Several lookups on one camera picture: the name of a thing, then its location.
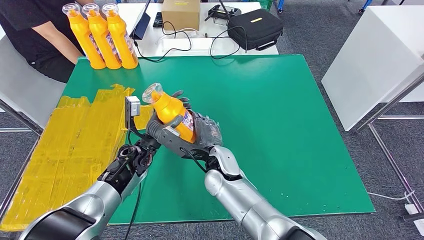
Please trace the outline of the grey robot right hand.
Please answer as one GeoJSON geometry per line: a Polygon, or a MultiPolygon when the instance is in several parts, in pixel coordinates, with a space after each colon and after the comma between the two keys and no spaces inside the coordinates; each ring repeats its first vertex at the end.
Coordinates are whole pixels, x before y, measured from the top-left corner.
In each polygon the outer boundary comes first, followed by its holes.
{"type": "Polygon", "coordinates": [[[205,149],[222,146],[223,138],[219,123],[199,112],[193,112],[193,116],[195,143],[205,149]]]}

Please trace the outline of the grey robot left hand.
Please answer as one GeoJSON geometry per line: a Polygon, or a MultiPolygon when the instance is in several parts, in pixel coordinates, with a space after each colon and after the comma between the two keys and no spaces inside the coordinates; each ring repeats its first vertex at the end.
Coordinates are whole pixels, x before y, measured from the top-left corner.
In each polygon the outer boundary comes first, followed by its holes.
{"type": "Polygon", "coordinates": [[[146,125],[147,133],[157,138],[162,129],[170,127],[183,140],[194,142],[196,134],[192,106],[190,99],[183,94],[183,90],[169,95],[156,89],[143,93],[142,98],[147,99],[153,107],[153,114],[146,125]]]}

